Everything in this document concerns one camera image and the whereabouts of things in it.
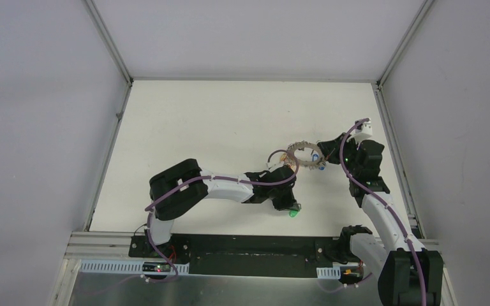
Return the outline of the green tagged key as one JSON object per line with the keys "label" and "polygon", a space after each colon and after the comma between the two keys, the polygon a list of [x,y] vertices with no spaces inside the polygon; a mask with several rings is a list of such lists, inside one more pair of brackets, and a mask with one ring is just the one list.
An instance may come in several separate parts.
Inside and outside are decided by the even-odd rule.
{"label": "green tagged key", "polygon": [[288,212],[288,215],[291,217],[291,218],[294,218],[298,215],[299,211],[298,210],[290,210]]}

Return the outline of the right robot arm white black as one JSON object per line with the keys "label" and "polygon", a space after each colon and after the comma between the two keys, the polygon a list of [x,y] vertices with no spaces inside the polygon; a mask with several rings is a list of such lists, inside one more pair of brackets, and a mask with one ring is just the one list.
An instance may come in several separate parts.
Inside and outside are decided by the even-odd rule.
{"label": "right robot arm white black", "polygon": [[383,305],[439,305],[442,299],[443,259],[415,238],[393,205],[393,197],[380,176],[384,145],[358,142],[341,134],[318,142],[325,161],[341,165],[349,178],[349,192],[373,223],[378,244],[369,233],[354,233],[337,243],[345,261],[358,257],[377,281]]}

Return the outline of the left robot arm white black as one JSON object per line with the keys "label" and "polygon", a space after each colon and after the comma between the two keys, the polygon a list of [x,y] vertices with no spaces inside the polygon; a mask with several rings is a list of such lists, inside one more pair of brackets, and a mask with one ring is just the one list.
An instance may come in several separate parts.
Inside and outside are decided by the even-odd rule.
{"label": "left robot arm white black", "polygon": [[169,249],[174,221],[202,200],[230,200],[236,203],[261,204],[271,201],[277,211],[299,212],[293,187],[296,172],[281,164],[264,171],[225,175],[200,167],[196,159],[186,159],[149,180],[151,203],[145,234],[145,250],[154,258]]}

